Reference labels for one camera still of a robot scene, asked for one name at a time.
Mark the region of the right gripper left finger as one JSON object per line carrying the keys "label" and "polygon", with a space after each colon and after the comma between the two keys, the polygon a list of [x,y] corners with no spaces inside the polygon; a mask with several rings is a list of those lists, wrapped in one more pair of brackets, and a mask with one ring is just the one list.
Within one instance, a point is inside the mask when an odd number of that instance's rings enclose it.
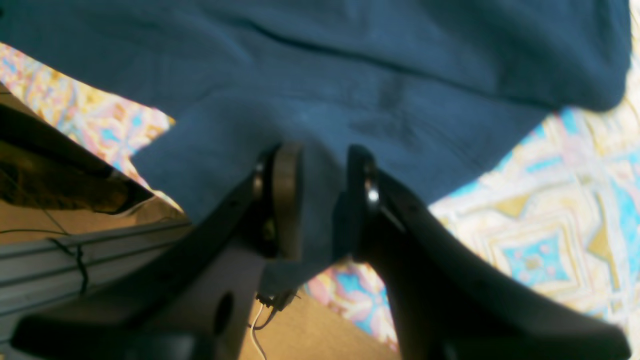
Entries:
{"label": "right gripper left finger", "polygon": [[268,260],[302,257],[303,148],[263,152],[220,205],[112,285],[27,315],[10,340],[42,360],[235,360]]}

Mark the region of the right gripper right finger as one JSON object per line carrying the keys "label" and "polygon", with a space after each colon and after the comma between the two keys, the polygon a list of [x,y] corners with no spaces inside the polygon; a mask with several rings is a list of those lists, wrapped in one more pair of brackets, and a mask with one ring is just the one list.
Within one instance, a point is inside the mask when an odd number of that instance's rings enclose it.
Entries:
{"label": "right gripper right finger", "polygon": [[382,279],[404,360],[628,360],[617,326],[539,295],[460,243],[360,145],[347,160],[352,257]]}

